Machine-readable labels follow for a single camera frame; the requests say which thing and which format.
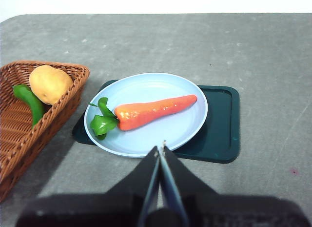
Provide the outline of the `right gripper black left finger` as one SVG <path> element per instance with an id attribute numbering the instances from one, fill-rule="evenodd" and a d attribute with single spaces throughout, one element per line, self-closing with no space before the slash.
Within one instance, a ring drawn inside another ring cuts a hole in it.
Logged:
<path id="1" fill-rule="evenodd" d="M 153 149 L 105 193 L 57 194 L 31 201 L 18 227 L 137 227 L 154 205 L 159 151 Z"/>

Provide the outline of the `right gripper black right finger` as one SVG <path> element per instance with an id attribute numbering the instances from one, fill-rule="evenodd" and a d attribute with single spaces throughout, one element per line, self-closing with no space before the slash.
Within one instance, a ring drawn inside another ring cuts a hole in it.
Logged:
<path id="1" fill-rule="evenodd" d="M 273 196 L 222 195 L 195 176 L 166 144 L 160 149 L 168 201 L 189 227 L 304 227 L 294 202 Z"/>

